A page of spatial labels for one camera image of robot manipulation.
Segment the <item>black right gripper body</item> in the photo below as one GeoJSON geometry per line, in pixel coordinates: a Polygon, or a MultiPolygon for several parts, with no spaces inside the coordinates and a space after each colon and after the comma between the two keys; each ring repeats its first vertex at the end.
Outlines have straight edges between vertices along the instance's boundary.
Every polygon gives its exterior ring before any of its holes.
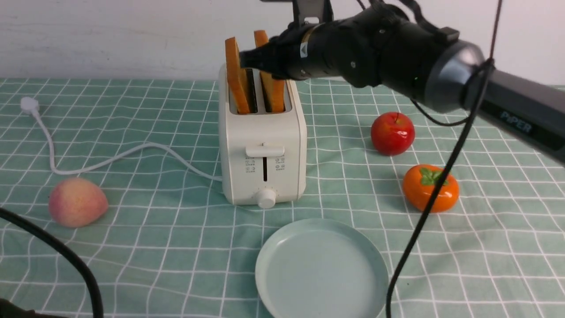
{"type": "Polygon", "coordinates": [[[281,80],[341,77],[351,81],[352,30],[345,20],[289,26],[268,41],[265,71],[281,80]]]}

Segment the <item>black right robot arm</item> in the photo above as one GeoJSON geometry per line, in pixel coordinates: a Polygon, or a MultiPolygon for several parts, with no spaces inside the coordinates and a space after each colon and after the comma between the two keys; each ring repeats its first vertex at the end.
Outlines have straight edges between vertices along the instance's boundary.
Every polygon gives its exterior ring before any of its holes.
{"type": "Polygon", "coordinates": [[[410,22],[377,2],[346,19],[293,23],[260,48],[257,67],[277,78],[341,77],[380,84],[438,113],[470,110],[486,81],[479,116],[564,163],[564,92],[501,70],[480,70],[481,49],[456,30],[410,22]]]}

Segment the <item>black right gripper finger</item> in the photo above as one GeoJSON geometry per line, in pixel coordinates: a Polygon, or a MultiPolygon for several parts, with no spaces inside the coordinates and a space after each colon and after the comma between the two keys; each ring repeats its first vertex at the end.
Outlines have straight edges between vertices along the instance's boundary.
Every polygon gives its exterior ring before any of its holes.
{"type": "Polygon", "coordinates": [[[239,52],[240,67],[260,71],[272,71],[272,50],[259,47],[239,52]]]}

